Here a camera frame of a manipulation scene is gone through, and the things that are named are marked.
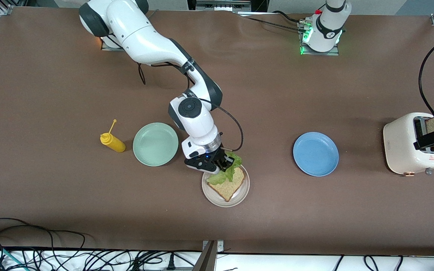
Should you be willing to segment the green lettuce leaf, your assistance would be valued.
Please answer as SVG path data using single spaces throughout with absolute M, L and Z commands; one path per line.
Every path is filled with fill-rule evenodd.
M 223 184 L 225 181 L 233 182 L 237 169 L 242 165 L 242 158 L 234 152 L 226 152 L 229 158 L 234 158 L 234 163 L 225 171 L 220 171 L 217 174 L 210 174 L 206 182 L 212 185 Z

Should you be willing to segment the beige plate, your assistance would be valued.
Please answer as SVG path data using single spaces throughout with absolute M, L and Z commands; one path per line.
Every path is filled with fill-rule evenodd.
M 241 165 L 241 167 L 243 168 L 243 170 L 246 173 L 246 179 L 245 182 L 243 184 L 243 186 L 240 187 L 240 189 L 238 190 L 238 192 L 236 192 L 236 194 L 234 194 L 234 196 L 232 197 L 230 202 L 225 202 L 218 194 L 217 192 L 214 192 L 207 184 L 206 184 L 206 180 L 207 177 L 209 177 L 210 173 L 205 172 L 202 176 L 202 190 L 203 193 L 205 195 L 205 197 L 214 205 L 219 206 L 219 207 L 224 207 L 224 208 L 228 208 L 228 207 L 234 207 L 238 204 L 240 204 L 241 202 L 244 201 L 244 199 L 246 198 L 246 196 L 248 195 L 248 192 L 250 190 L 250 177 L 248 175 L 248 172 L 246 171 L 246 168 L 243 167 Z

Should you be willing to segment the green plate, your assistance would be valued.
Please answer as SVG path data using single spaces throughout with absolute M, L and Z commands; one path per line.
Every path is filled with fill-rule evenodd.
M 151 167 L 167 164 L 174 158 L 178 148 L 176 131 L 162 122 L 153 122 L 140 128 L 132 146 L 135 158 Z

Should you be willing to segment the blue plate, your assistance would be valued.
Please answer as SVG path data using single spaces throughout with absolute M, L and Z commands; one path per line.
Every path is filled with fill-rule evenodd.
M 298 168 L 307 175 L 324 177 L 339 164 L 339 151 L 334 141 L 320 132 L 307 132 L 294 142 L 292 155 Z

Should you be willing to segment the white toaster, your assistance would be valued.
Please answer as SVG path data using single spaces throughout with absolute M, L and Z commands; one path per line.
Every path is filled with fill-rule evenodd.
M 384 126 L 384 149 L 388 168 L 407 177 L 434 170 L 434 146 L 415 149 L 417 137 L 426 133 L 429 113 L 408 113 Z

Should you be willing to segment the yellow mustard squeeze bottle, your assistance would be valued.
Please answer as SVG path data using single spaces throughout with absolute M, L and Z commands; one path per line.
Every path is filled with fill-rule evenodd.
M 100 134 L 100 142 L 115 152 L 122 153 L 126 150 L 126 145 L 112 134 L 112 130 L 116 122 L 117 120 L 114 119 L 110 130 L 106 133 Z

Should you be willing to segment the black equipment rack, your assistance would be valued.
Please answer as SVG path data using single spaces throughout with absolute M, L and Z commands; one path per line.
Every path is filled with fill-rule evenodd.
M 195 10 L 194 0 L 186 0 L 188 8 Z M 252 9 L 250 12 L 266 12 L 269 0 L 251 0 Z

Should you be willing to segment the metal corner bracket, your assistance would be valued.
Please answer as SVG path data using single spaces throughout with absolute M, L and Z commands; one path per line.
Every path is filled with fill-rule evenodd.
M 209 240 L 203 241 L 203 249 L 205 249 L 208 242 L 209 242 Z M 223 252 L 224 251 L 224 240 L 216 240 L 216 243 L 217 243 L 217 253 Z

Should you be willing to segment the aluminium post profile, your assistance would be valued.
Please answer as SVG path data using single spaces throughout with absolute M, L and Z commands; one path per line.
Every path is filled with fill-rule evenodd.
M 208 241 L 192 271 L 215 271 L 218 248 L 218 241 Z

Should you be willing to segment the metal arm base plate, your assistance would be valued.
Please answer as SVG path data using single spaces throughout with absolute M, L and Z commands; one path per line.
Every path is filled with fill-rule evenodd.
M 109 37 L 101 37 L 101 50 L 102 51 L 124 51 L 121 45 L 114 39 Z
M 301 55 L 339 55 L 338 43 L 342 30 L 323 34 L 310 20 L 300 20 L 298 25 Z

